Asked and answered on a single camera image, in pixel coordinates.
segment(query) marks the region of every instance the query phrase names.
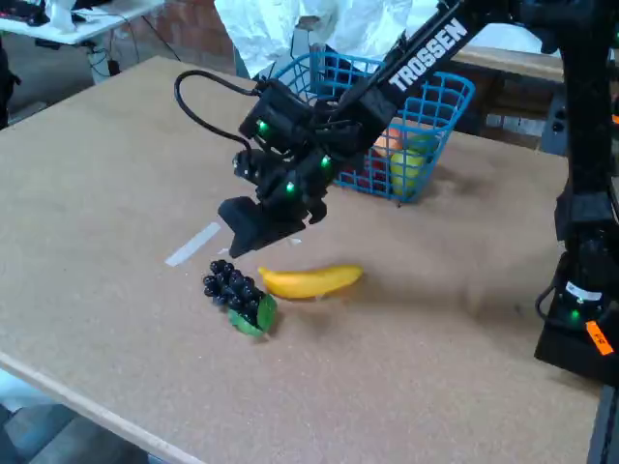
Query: white cloth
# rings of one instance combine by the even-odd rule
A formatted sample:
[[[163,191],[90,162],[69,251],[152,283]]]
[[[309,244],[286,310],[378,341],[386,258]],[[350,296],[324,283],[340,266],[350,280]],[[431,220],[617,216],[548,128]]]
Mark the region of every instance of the white cloth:
[[[381,60],[398,36],[412,35],[436,5],[437,0],[215,0],[251,76],[289,52],[302,16],[319,18],[316,42],[338,53]],[[542,45],[527,30],[507,24],[489,25],[472,44],[532,53]]]

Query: white desk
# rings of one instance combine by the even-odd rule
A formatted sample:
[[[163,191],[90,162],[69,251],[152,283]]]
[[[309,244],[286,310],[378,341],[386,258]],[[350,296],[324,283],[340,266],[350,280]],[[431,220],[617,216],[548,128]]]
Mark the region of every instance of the white desk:
[[[103,49],[102,35],[105,32],[162,8],[163,4],[164,0],[114,0],[110,4],[95,7],[92,10],[77,10],[76,13],[86,18],[86,22],[78,23],[75,30],[69,33],[62,32],[49,23],[40,27],[31,27],[24,22],[10,19],[0,19],[0,31],[66,45],[81,44],[90,40],[100,45],[97,49]],[[103,76],[108,74],[104,51],[91,53],[88,59],[93,67],[95,83],[104,80]]]

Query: grape leaf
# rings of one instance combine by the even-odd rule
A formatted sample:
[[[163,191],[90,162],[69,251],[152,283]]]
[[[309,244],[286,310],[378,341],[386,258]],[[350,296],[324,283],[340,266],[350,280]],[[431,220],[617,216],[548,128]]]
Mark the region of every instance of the grape leaf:
[[[246,321],[243,316],[241,316],[241,314],[236,312],[234,309],[228,310],[228,321],[230,321],[230,324],[236,327],[239,332],[242,332],[245,335],[256,337],[264,335],[263,331]]]
[[[265,295],[258,306],[258,326],[264,332],[271,330],[278,312],[278,304],[271,295]]]

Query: blue wire basket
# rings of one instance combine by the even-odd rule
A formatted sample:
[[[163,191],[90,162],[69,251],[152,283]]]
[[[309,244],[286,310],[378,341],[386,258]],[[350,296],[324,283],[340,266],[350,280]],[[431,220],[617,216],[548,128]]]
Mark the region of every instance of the blue wire basket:
[[[331,102],[382,66],[365,58],[314,51],[295,59],[275,78],[310,104]],[[420,87],[418,96],[406,100],[398,117],[376,140],[366,155],[364,170],[345,169],[335,183],[399,202],[413,201],[474,94],[470,80],[436,72]]]

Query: banana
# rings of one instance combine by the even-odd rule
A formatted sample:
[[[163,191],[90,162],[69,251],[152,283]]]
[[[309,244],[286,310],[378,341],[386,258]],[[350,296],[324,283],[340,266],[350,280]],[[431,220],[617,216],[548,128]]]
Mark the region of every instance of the banana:
[[[359,266],[342,265],[298,273],[277,273],[258,268],[267,291],[281,298],[319,297],[351,285],[364,270]]]

